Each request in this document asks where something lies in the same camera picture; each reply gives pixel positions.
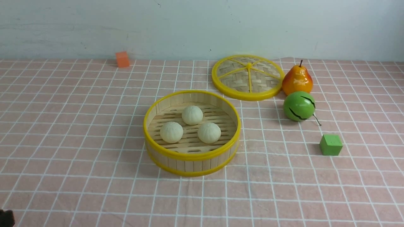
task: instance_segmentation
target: dark object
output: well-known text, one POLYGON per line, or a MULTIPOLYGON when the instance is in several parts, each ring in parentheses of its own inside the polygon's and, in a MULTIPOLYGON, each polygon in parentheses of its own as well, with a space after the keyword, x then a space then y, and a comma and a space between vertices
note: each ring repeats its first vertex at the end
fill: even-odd
POLYGON ((13 227, 15 225, 14 214, 12 210, 0 210, 0 227, 13 227))

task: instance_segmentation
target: bamboo steamer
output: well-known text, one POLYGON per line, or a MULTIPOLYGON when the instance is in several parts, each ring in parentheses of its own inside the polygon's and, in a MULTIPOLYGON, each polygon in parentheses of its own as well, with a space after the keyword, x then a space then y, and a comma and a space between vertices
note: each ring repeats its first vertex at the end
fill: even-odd
POLYGON ((143 122, 151 160, 163 170, 185 177, 207 175, 227 165, 237 152, 240 131, 241 121, 234 106, 202 90, 179 91, 161 98, 149 108, 143 122), (204 113, 198 125, 187 125, 181 118, 182 111, 190 105, 204 113), (174 144, 164 142, 160 136, 161 127, 170 121, 179 123, 184 130, 182 139, 174 144), (198 138, 198 128, 206 122, 220 127, 221 137, 214 144, 205 144, 198 138))
POLYGON ((272 98, 282 89, 285 77, 275 62, 254 55, 233 55, 212 68, 212 82, 228 97, 244 101, 272 98))

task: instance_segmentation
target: white wall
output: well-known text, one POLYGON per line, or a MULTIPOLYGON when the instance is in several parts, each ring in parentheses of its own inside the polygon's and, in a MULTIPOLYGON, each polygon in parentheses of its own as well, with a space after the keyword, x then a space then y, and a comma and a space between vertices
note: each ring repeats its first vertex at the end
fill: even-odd
POLYGON ((0 58, 404 61, 404 0, 0 0, 0 58))

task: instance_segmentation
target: toy food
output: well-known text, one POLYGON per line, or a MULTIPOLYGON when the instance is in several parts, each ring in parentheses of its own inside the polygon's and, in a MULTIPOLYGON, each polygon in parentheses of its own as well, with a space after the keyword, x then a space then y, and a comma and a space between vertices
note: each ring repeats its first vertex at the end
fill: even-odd
POLYGON ((297 122, 310 118, 314 115, 315 110, 316 104, 313 96, 304 91, 297 91, 288 95, 283 102, 283 111, 286 117, 297 122))
POLYGON ((188 106, 182 111, 182 120, 185 124, 196 125, 199 124, 202 119, 202 110, 195 105, 188 106))
POLYGON ((303 60, 300 65, 293 66, 282 81, 282 90, 286 95, 296 91, 310 93, 313 89, 313 80, 306 67, 302 66, 302 62, 303 60))
POLYGON ((215 143, 221 135, 220 128, 217 124, 208 122, 201 125, 198 129, 199 139, 207 144, 215 143))
POLYGON ((180 141, 184 130, 177 122, 167 122, 160 129, 160 136, 166 143, 176 143, 180 141))

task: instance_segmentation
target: fake fruit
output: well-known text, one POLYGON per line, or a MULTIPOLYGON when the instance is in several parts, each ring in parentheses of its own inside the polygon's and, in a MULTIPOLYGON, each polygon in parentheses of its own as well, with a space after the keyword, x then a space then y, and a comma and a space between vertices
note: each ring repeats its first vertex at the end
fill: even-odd
POLYGON ((293 121, 307 120, 314 115, 315 110, 316 104, 313 96, 304 91, 297 91, 288 95, 283 102, 283 111, 286 117, 293 121))
POLYGON ((302 62, 303 60, 300 65, 293 66, 282 81, 282 90, 286 95, 296 91, 310 93, 313 89, 313 80, 306 67, 302 66, 302 62))

